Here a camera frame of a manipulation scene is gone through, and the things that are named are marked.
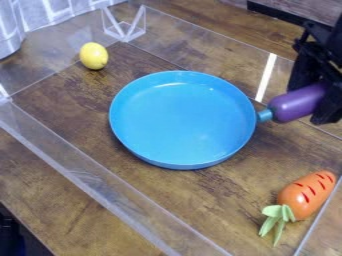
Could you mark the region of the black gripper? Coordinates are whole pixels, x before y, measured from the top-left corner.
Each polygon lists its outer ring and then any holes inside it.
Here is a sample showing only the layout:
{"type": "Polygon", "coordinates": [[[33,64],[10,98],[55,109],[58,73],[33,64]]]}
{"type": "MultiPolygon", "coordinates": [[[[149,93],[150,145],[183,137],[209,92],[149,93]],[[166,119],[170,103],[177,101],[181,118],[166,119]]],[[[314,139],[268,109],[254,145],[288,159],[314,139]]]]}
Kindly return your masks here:
{"type": "Polygon", "coordinates": [[[304,34],[293,45],[298,57],[288,90],[298,90],[322,79],[329,81],[310,122],[314,125],[337,123],[342,119],[342,19],[332,28],[314,21],[306,21],[304,28],[304,34]]]}

